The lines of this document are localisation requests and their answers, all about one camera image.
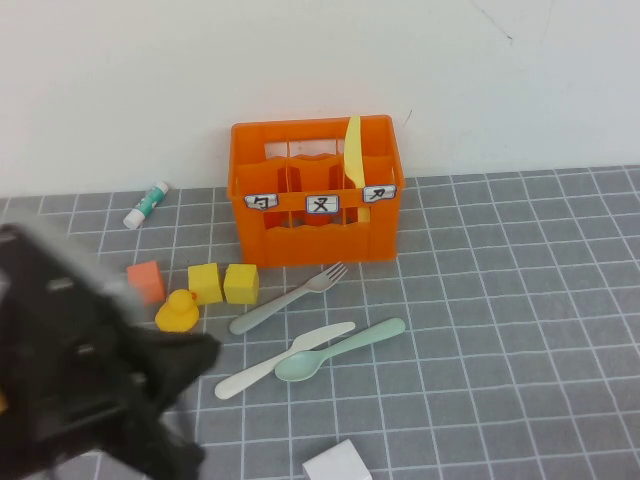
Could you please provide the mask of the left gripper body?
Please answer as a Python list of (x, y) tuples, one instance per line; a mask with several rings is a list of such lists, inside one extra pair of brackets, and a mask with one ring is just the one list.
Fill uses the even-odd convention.
[(127, 426), (162, 413), (134, 378), (135, 294), (43, 224), (2, 226), (1, 277), (2, 471), (93, 449), (124, 463)]

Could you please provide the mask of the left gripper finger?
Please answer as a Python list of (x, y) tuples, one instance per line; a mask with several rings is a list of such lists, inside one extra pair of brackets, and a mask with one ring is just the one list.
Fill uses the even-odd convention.
[(222, 344), (207, 333), (168, 333), (135, 327), (134, 378), (157, 411), (173, 406), (217, 361)]
[(161, 420), (131, 422), (124, 463), (150, 479), (199, 479), (204, 449)]

